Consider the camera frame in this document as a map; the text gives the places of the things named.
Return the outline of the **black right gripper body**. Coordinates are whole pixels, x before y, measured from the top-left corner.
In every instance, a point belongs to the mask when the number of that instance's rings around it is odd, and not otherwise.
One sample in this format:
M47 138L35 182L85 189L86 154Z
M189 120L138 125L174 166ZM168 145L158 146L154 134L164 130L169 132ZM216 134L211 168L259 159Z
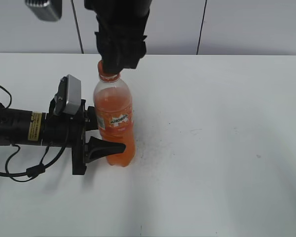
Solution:
M96 14L96 38L144 41L150 0L85 0L84 7Z

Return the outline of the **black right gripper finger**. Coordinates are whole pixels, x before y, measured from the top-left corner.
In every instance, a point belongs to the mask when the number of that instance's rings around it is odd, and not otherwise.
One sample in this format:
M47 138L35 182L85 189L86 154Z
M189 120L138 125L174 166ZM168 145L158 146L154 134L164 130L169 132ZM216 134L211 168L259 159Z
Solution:
M94 32L96 46L104 63L104 70L109 73L120 73L125 69L120 42L106 32Z
M128 39L123 46L123 62L125 69L136 69L139 60L142 59L146 52L147 37L140 37L137 39Z

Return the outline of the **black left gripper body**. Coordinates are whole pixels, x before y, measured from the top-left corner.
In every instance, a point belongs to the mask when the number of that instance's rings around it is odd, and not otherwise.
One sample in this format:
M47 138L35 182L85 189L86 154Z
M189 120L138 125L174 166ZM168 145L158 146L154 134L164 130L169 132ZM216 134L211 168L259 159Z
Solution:
M81 100L81 105L75 115L65 113L55 115L55 108L56 102L52 99L44 122L42 145L61 149L56 157L44 167L46 169L51 167L63 154L65 148L71 148L72 175L84 175L86 172L84 162L85 100Z

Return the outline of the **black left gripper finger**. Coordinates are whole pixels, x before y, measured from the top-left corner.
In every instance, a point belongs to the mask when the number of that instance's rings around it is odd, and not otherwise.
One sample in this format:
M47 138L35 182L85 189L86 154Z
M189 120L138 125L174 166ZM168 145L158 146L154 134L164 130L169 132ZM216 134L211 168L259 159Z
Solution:
M85 130L98 130L98 122L95 108L89 106L84 111Z
M90 137L85 144L85 163L91 163L97 159L110 155L121 154L125 151L123 143L109 142L95 137Z

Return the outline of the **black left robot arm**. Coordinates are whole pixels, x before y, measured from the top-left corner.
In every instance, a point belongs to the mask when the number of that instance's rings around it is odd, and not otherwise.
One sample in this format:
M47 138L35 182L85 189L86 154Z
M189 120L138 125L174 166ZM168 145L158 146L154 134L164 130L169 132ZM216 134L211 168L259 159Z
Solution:
M72 151L72 174L84 175L86 165L99 158L121 154L126 146L100 140L95 137L85 139L87 131L96 130L97 119L92 106L85 107L85 100L75 115L61 113L55 115L55 102L51 101L48 113L5 108L0 103L0 146L32 145L59 147L60 151L48 164L40 163L27 168L25 172L0 172L1 177L37 177L52 166L65 148Z

